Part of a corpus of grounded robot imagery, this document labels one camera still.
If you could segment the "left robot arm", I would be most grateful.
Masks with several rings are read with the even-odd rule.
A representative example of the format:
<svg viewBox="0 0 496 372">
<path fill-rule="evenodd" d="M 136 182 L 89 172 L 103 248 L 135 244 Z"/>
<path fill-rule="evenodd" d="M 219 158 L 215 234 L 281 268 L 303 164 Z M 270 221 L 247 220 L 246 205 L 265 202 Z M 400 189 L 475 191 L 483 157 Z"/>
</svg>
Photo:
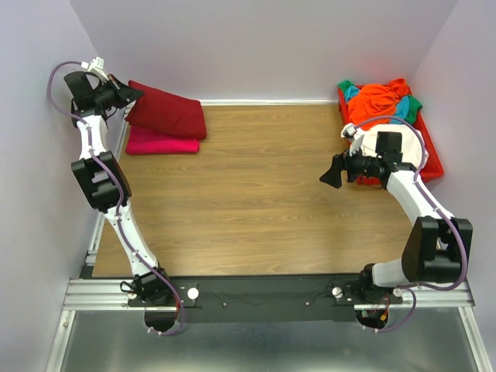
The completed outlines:
<svg viewBox="0 0 496 372">
<path fill-rule="evenodd" d="M 73 95 L 71 118 L 81 135 L 81 155 L 71 170 L 89 205 L 114 229 L 128 258 L 133 279 L 123 281 L 121 291 L 156 306 L 178 303 L 166 271 L 136 223 L 129 183 L 105 144 L 108 110 L 124 109 L 144 93 L 112 75 L 102 77 L 89 71 L 69 73 L 64 81 Z"/>
</svg>

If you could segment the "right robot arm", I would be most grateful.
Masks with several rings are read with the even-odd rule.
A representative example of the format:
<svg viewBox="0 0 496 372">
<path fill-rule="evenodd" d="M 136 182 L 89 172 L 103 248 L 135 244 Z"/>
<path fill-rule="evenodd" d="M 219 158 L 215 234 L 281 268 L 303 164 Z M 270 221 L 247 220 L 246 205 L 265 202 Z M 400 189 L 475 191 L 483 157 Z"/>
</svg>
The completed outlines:
<svg viewBox="0 0 496 372">
<path fill-rule="evenodd" d="M 403 160 L 402 135 L 382 131 L 377 135 L 375 155 L 366 155 L 364 139 L 353 126 L 343 130 L 350 148 L 332 158 L 332 165 L 319 180 L 340 188 L 345 172 L 353 183 L 362 176 L 380 181 L 412 224 L 402 255 L 385 263 L 370 263 L 362 269 L 356 286 L 358 298 L 372 304 L 385 288 L 406 289 L 416 285 L 437 291 L 452 291 L 467 277 L 473 226 L 441 206 L 423 184 L 419 169 Z"/>
</svg>

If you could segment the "dark red t shirt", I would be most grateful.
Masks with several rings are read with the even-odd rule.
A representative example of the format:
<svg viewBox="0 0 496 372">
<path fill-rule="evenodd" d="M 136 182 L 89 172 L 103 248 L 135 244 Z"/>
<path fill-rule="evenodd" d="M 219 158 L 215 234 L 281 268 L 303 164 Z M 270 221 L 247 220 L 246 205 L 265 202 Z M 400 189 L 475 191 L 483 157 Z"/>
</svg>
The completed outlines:
<svg viewBox="0 0 496 372">
<path fill-rule="evenodd" d="M 167 136 L 205 140 L 207 126 L 201 102 L 181 97 L 137 81 L 129 86 L 143 93 L 126 116 L 131 126 Z"/>
</svg>

